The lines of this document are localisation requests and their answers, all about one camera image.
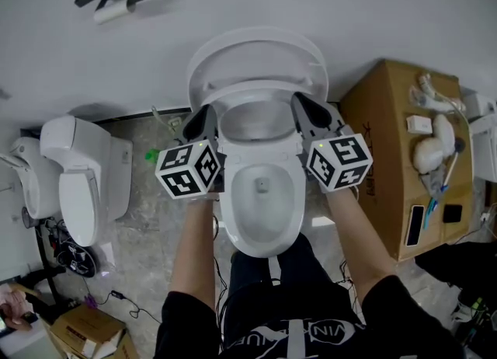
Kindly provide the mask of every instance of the white toilet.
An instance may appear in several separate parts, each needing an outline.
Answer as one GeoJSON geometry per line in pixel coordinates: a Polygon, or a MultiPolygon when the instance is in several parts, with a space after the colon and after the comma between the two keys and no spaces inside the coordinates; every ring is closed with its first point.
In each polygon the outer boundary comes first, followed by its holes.
{"type": "Polygon", "coordinates": [[[16,139],[8,155],[0,154],[0,163],[19,175],[31,218],[51,217],[61,210],[58,184],[62,168],[40,154],[39,140],[30,137],[16,139]]]}
{"type": "Polygon", "coordinates": [[[233,244],[275,256],[298,237],[306,176],[290,108],[295,92],[325,99],[328,75],[308,39],[272,27],[228,32],[202,46],[188,68],[193,110],[216,110],[218,151],[226,155],[221,212],[233,244]]]}
{"type": "Polygon", "coordinates": [[[91,246],[107,222],[127,211],[133,144],[73,116],[46,123],[40,141],[41,154],[64,168],[58,187],[68,231],[80,246],[91,246]]]}

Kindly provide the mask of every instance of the large cardboard box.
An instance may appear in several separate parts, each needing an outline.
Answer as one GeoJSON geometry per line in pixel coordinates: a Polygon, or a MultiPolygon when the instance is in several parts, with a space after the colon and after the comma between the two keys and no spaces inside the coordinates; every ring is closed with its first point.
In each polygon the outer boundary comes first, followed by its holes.
{"type": "Polygon", "coordinates": [[[126,325],[98,309],[80,305],[50,328],[52,340],[69,358],[138,359],[126,325]]]}
{"type": "MultiPolygon", "coordinates": [[[[415,145],[426,136],[407,132],[406,118],[435,113],[410,103],[409,90],[427,70],[396,61],[380,61],[340,102],[340,112],[356,133],[361,133],[373,156],[373,166],[360,185],[360,205],[380,235],[390,255],[406,260],[442,243],[452,242],[467,233],[472,213],[472,166],[470,136],[465,122],[447,116],[456,137],[466,149],[459,156],[450,178],[449,189],[421,231],[417,246],[407,247],[405,238],[411,207],[426,207],[429,195],[412,165],[415,145]],[[461,204],[461,221],[442,222],[445,204],[461,204]]],[[[445,96],[460,97],[457,77],[429,71],[435,89],[445,96]]]]}

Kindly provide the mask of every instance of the gray floor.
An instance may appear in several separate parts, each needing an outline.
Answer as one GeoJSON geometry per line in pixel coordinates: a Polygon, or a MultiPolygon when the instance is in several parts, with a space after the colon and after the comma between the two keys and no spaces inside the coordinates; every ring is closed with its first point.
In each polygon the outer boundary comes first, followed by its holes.
{"type": "MultiPolygon", "coordinates": [[[[117,290],[160,319],[161,307],[171,279],[185,204],[180,200],[169,199],[154,176],[155,166],[146,162],[144,155],[150,148],[164,148],[171,139],[171,134],[167,127],[157,123],[152,117],[114,122],[104,125],[104,128],[112,135],[130,139],[134,143],[131,198],[126,215],[107,225],[101,243],[110,244],[95,247],[100,270],[96,277],[88,280],[88,286],[97,301],[104,301],[111,290],[117,290]]],[[[475,181],[473,229],[479,226],[484,187],[482,180],[475,181]]],[[[303,232],[310,239],[323,267],[334,281],[338,281],[341,279],[339,263],[343,255],[337,232],[334,226],[327,225],[324,218],[319,218],[329,216],[329,213],[317,187],[310,185],[308,190],[303,232]]],[[[215,213],[221,220],[218,206],[215,213]]],[[[468,239],[488,240],[488,232],[481,229],[468,236],[468,239]]],[[[223,228],[214,245],[221,273],[228,281],[230,257],[234,248],[223,228]]],[[[275,261],[270,261],[270,269],[273,277],[279,276],[275,261]]],[[[398,274],[413,298],[428,313],[450,328],[450,313],[456,305],[458,289],[449,288],[435,280],[420,270],[413,261],[398,265],[398,274]]],[[[83,299],[88,293],[83,280],[74,274],[62,274],[55,280],[57,289],[68,297],[83,299]]],[[[115,298],[110,298],[101,309],[124,321],[140,356],[144,359],[152,358],[158,329],[156,321],[143,312],[138,319],[131,318],[129,311],[134,309],[132,304],[115,298]]]]}

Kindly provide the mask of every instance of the toilet paper roll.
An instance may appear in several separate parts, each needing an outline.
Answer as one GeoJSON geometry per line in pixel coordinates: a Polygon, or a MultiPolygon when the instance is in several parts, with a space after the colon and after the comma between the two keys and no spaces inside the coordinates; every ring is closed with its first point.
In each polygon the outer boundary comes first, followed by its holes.
{"type": "Polygon", "coordinates": [[[102,23],[109,22],[112,19],[132,13],[135,8],[136,5],[129,4],[128,0],[114,2],[111,5],[107,5],[101,9],[97,9],[93,14],[93,19],[99,25],[102,25],[102,23]]]}

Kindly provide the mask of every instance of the white box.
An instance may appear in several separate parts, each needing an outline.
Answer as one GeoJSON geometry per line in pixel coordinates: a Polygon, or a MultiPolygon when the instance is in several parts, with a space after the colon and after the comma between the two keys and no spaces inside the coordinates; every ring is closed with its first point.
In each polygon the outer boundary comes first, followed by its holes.
{"type": "Polygon", "coordinates": [[[220,170],[206,139],[160,152],[155,176],[173,199],[184,199],[207,194],[220,170]]]}
{"type": "Polygon", "coordinates": [[[363,136],[354,134],[312,142],[307,169],[332,192],[359,185],[372,164],[363,136]]]}
{"type": "Polygon", "coordinates": [[[407,131],[411,134],[433,134],[432,119],[413,114],[407,119],[407,131]]]}

